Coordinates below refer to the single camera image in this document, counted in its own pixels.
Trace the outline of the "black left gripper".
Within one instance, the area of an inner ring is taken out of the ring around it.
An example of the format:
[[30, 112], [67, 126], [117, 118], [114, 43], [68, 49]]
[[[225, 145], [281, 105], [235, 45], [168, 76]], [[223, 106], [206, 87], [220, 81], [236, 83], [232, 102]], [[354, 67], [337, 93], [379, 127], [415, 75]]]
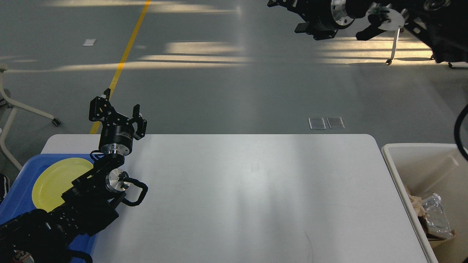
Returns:
[[140, 140], [147, 132], [147, 120], [140, 113], [140, 105], [133, 107], [132, 118], [117, 117], [110, 103], [111, 89], [96, 96], [89, 105], [89, 121], [101, 122], [99, 151], [103, 154], [127, 156], [132, 153], [133, 139]]

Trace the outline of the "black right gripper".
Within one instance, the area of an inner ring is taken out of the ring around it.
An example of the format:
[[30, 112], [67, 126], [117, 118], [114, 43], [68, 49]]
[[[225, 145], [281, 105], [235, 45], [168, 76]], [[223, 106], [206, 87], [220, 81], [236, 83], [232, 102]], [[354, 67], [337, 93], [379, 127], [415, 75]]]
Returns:
[[298, 14], [304, 22], [297, 24], [295, 33], [306, 33], [316, 41], [333, 39], [355, 20], [346, 10], [346, 0], [268, 0], [267, 7], [276, 6]]

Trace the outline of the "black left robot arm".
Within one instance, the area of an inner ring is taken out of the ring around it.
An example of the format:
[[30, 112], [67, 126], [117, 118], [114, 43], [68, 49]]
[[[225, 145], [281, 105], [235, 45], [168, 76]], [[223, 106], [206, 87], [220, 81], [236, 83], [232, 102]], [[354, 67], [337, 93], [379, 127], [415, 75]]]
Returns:
[[145, 137], [147, 120], [139, 104], [133, 107], [131, 118], [118, 113], [110, 103], [111, 93], [107, 88], [90, 102], [89, 120], [102, 124], [98, 149], [89, 154], [92, 168], [72, 181], [72, 187], [61, 195], [64, 203], [52, 211], [34, 209], [1, 225], [2, 263], [11, 263], [19, 252], [35, 263], [70, 263], [73, 258], [91, 263], [88, 253], [69, 248], [73, 240], [107, 228], [118, 218], [119, 204], [134, 207], [144, 200], [145, 183], [125, 171], [112, 172], [132, 152], [133, 140]]

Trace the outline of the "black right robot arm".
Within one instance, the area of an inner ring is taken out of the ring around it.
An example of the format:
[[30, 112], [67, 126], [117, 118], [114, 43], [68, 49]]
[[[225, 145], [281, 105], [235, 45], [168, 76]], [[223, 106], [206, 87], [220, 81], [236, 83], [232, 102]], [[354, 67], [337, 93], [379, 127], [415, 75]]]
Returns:
[[402, 31], [415, 36], [431, 49], [430, 61], [467, 63], [466, 0], [269, 0], [268, 7], [281, 6], [299, 15], [295, 33], [329, 41], [355, 20], [368, 25], [356, 33], [364, 42], [385, 32], [393, 33], [393, 46], [386, 65], [395, 59]]

